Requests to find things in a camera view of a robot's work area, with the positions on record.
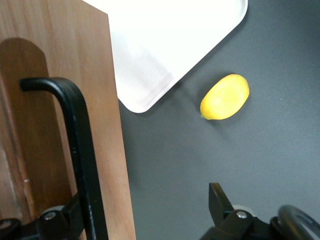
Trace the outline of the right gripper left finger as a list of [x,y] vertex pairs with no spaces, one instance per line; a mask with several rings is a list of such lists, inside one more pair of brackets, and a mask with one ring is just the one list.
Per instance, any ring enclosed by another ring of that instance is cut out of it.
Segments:
[[84,230],[78,194],[62,209],[46,211],[36,220],[40,240],[78,240]]

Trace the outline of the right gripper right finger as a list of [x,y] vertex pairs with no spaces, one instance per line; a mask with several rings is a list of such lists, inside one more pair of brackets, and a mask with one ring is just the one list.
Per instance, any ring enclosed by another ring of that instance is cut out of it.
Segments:
[[235,209],[217,182],[209,184],[208,208],[214,226],[201,237],[202,240],[273,239],[269,225],[246,210]]

